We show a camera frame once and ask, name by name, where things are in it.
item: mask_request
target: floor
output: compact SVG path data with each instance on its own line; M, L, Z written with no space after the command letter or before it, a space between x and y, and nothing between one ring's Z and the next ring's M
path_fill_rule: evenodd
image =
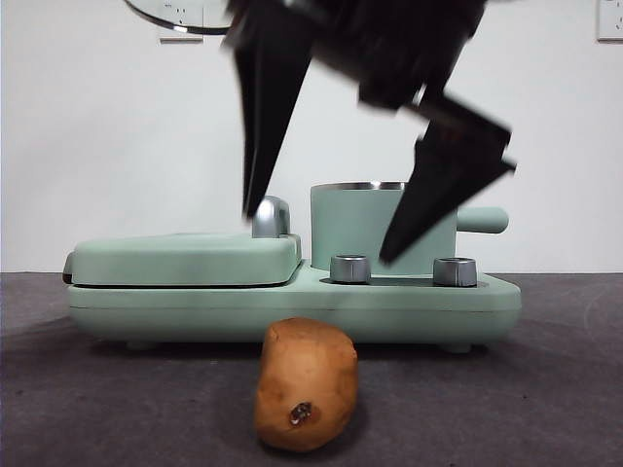
M347 430L295 455L255 438L259 344L131 352L74 327L59 274L3 274L2 465L623 465L623 274L500 277L508 339L359 345Z

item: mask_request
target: electrical outlet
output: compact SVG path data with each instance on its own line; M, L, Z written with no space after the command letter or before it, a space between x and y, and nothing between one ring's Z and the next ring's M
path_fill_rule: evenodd
M160 42L202 42L201 34L190 34L184 26L203 26L203 6L189 0L162 0L160 18L175 24L178 29L159 27Z
M623 41L623 0L599 0L597 38Z

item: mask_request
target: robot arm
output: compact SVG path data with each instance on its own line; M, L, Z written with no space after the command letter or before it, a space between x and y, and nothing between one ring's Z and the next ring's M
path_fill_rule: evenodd
M392 262L437 221L514 167L508 129L444 87L486 0L230 0L245 128L243 211L255 214L312 57L359 83L360 100L430 120L385 235Z

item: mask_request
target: silver knob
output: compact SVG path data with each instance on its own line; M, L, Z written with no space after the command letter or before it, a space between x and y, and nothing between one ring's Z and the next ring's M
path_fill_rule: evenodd
M474 287L476 261L471 258L437 258L432 268L432 281L446 287Z
M251 225L253 238L279 238L290 234L290 208L277 197L264 197Z
M370 261L367 256L338 255L331 258L331 280L343 284L370 282Z

